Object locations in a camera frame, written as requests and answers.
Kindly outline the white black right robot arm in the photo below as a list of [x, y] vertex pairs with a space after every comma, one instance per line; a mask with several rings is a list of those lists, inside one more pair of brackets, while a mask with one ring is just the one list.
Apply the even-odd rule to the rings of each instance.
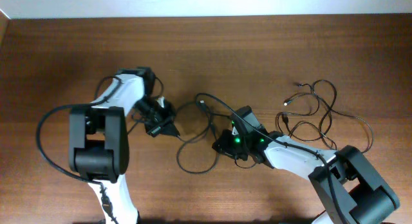
[[325, 210], [314, 223], [382, 223], [400, 207], [394, 190], [354, 146], [326, 150], [268, 132], [250, 106], [233, 112], [231, 128], [212, 148], [234, 160], [291, 172], [314, 187]]

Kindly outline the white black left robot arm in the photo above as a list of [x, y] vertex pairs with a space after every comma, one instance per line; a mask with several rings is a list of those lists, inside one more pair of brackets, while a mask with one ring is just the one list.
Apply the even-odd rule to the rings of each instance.
[[136, 111], [151, 137], [180, 135], [173, 105], [163, 96], [152, 95], [157, 81], [149, 67], [121, 69], [93, 102], [70, 111], [69, 166], [98, 198], [103, 223], [140, 222], [126, 182], [128, 114]]

